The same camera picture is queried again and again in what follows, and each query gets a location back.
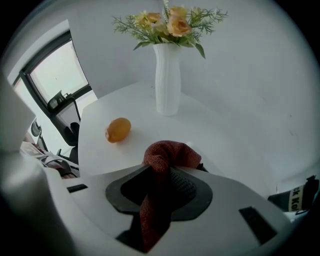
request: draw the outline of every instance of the chair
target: chair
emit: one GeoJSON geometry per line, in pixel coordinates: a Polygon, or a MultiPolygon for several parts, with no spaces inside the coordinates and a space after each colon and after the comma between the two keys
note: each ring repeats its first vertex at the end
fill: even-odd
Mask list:
{"type": "Polygon", "coordinates": [[[35,120],[31,125],[31,133],[33,136],[38,137],[36,144],[38,144],[43,151],[48,151],[45,140],[42,137],[42,128],[38,125],[37,120],[35,120]]]}
{"type": "Polygon", "coordinates": [[[78,164],[78,139],[81,117],[77,102],[73,97],[65,98],[56,108],[50,112],[50,120],[57,128],[64,141],[72,148],[70,157],[61,155],[61,149],[57,156],[78,164]]]}

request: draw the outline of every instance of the red towel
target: red towel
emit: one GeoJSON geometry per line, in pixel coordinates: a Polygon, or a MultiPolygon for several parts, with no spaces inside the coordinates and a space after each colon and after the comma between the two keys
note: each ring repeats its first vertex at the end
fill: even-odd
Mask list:
{"type": "Polygon", "coordinates": [[[152,186],[140,207],[144,251],[148,252],[170,226],[168,174],[170,166],[197,168],[201,156],[184,143],[162,140],[147,148],[143,163],[151,165],[152,186]]]}

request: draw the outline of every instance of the yellow flower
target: yellow flower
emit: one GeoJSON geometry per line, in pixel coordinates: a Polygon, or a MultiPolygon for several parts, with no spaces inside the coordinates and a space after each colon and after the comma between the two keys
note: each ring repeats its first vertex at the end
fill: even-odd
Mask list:
{"type": "Polygon", "coordinates": [[[148,20],[148,15],[147,11],[144,10],[143,12],[140,12],[136,17],[135,17],[135,23],[143,25],[143,26],[150,26],[150,21],[148,20]]]}
{"type": "Polygon", "coordinates": [[[161,14],[158,12],[149,12],[147,19],[152,23],[156,23],[157,21],[161,20],[161,14]]]}
{"type": "Polygon", "coordinates": [[[193,7],[191,9],[191,17],[194,18],[196,17],[199,13],[201,13],[201,9],[199,7],[193,7]]]}
{"type": "Polygon", "coordinates": [[[166,24],[164,24],[162,21],[158,20],[156,23],[155,23],[155,27],[154,29],[156,31],[158,31],[159,33],[164,33],[166,36],[169,35],[169,31],[167,29],[167,26],[166,24]]]}
{"type": "Polygon", "coordinates": [[[170,15],[172,16],[186,18],[188,10],[184,7],[174,6],[169,9],[169,12],[170,12],[170,15]]]}
{"type": "Polygon", "coordinates": [[[170,16],[167,29],[174,37],[183,37],[192,31],[186,19],[177,16],[170,16]]]}

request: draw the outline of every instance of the ribbed vase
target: ribbed vase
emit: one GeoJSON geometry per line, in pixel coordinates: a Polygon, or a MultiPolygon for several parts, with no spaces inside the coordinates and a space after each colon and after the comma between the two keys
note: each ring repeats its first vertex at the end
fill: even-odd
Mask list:
{"type": "Polygon", "coordinates": [[[164,116],[177,113],[181,94],[180,47],[173,43],[153,45],[156,56],[156,110],[164,116]]]}

